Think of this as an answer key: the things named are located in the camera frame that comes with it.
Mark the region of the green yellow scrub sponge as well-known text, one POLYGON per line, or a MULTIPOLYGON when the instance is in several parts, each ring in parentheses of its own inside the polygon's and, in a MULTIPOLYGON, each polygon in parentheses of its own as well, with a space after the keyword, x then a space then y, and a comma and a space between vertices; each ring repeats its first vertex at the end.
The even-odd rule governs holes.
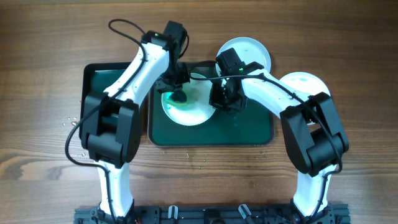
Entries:
POLYGON ((172 106, 185 106, 187 101, 187 95, 183 90, 172 92, 165 100, 167 104, 172 106))

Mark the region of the white plate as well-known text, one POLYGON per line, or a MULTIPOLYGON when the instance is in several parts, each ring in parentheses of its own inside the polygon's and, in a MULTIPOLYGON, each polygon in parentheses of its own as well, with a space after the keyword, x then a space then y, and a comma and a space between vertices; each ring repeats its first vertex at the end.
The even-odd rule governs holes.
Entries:
POLYGON ((283 76, 280 81, 287 86, 310 95, 324 92, 331 96, 326 84, 318 77, 307 72, 292 72, 283 76))
POLYGON ((182 105, 171 102, 172 92, 161 94, 161 105, 165 114, 173 122, 184 126, 199 125, 210 119, 215 112, 214 107, 209 104, 212 82, 191 79, 182 86, 187 97, 182 105))
POLYGON ((250 37, 237 37, 231 39, 219 49, 217 56, 231 48, 235 49, 237 55, 245 64, 257 62, 260 63, 268 73, 271 72, 271 56, 268 50, 256 39, 250 37))

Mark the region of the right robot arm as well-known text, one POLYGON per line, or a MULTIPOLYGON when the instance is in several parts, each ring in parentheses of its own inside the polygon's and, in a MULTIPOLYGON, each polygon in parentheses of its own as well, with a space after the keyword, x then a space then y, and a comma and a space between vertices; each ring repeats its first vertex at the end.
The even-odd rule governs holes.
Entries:
POLYGON ((220 52, 215 64, 210 105, 237 113, 254 100, 278 116, 287 155, 298 170, 293 203, 305 222, 319 220, 327 206, 330 176, 342 171, 342 155, 349 149, 332 97, 290 87, 259 62, 244 62, 234 48, 220 52))

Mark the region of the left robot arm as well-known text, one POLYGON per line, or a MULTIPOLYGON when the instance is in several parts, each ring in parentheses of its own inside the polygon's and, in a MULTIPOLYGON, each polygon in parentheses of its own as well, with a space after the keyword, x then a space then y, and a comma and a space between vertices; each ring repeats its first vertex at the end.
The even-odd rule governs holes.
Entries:
POLYGON ((140 107, 153 86, 161 93, 175 92, 189 81, 186 67, 178 63, 187 42, 187 31, 178 22, 169 21, 161 33, 143 33, 124 73, 104 90, 83 96, 76 129, 91 166, 99 171, 102 201, 97 212, 102 222, 133 221, 129 163, 141 141, 140 107))

